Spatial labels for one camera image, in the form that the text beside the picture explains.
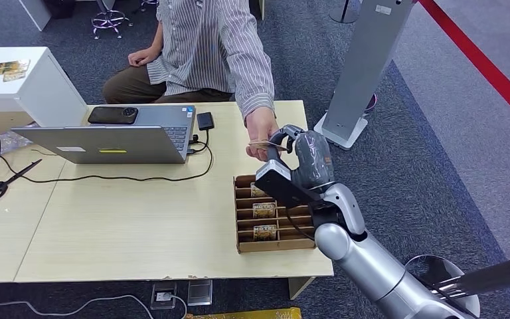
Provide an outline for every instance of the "man's right hand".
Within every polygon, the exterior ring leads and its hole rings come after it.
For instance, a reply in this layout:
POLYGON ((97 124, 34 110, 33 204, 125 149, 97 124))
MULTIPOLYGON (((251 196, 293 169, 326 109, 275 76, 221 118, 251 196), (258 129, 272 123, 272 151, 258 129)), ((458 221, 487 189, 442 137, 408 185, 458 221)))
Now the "man's right hand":
POLYGON ((159 56, 160 52, 161 50, 157 50, 154 47, 149 47, 147 49, 130 53, 128 55, 128 63, 130 63, 131 66, 135 67, 146 65, 147 63, 150 63, 151 61, 155 60, 159 56))

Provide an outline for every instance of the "man's hand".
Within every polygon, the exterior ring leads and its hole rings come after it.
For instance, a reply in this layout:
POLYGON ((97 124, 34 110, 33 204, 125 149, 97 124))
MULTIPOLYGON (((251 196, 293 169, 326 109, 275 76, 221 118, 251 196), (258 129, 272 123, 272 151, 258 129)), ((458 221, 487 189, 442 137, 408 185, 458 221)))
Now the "man's hand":
POLYGON ((147 49, 143 49, 134 53, 130 53, 128 55, 128 62, 131 66, 139 67, 142 65, 146 65, 147 63, 150 63, 151 61, 155 60, 159 53, 161 52, 161 49, 157 49, 154 47, 149 47, 147 49))
MULTIPOLYGON (((255 111, 247 115, 245 122, 250 142, 268 141, 269 137, 278 131, 274 113, 270 108, 262 107, 255 109, 255 111)), ((268 159, 266 150, 258 150, 255 147, 247 146, 245 151, 247 155, 260 161, 267 161, 268 159)))

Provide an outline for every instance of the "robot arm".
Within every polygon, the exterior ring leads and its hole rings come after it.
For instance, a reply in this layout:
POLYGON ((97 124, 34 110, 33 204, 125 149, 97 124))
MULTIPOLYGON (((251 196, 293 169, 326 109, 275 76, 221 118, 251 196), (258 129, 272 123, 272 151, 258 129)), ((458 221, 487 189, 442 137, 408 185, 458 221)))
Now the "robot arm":
POLYGON ((473 319, 431 293, 368 231, 355 196, 336 183, 329 145, 313 131, 287 125, 270 142, 295 143, 299 167, 291 170, 274 146, 256 174, 255 185, 287 208, 309 205, 317 248, 336 262, 363 294, 393 319, 473 319))

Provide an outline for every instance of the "laptop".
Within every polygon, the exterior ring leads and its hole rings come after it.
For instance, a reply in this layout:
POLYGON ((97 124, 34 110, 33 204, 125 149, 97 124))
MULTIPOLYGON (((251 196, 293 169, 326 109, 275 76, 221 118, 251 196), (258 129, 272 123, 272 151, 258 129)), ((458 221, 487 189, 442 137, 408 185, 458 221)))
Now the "laptop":
POLYGON ((185 163, 194 106, 131 105, 134 125, 11 128, 73 163, 185 163))

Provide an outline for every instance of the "card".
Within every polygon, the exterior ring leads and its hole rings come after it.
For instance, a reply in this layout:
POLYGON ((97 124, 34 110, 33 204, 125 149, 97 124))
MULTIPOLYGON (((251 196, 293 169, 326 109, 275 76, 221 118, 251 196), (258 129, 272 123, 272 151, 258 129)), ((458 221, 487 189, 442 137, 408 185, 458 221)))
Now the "card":
POLYGON ((255 203, 253 204, 253 218, 274 218, 275 214, 275 203, 255 203))
POLYGON ((288 151, 288 149, 286 149, 285 147, 280 146, 275 143, 271 143, 269 141, 250 142, 249 143, 249 146, 253 146, 258 150, 267 150, 267 148, 269 148, 269 145, 274 146, 276 148, 276 150, 278 150, 279 152, 280 151, 288 151))
POLYGON ((10 82, 25 77, 25 71, 7 71, 3 74, 3 82, 10 82))
POLYGON ((261 225, 253 227, 254 241, 275 241, 276 225, 261 225))
POLYGON ((1 62, 0 63, 0 75, 5 74, 9 71, 18 71, 18 72, 26 72, 30 65, 30 60, 18 60, 11 62, 1 62))
POLYGON ((266 197, 267 194, 265 194, 264 191, 259 189, 257 186, 255 186, 255 182, 251 182, 251 197, 266 197))

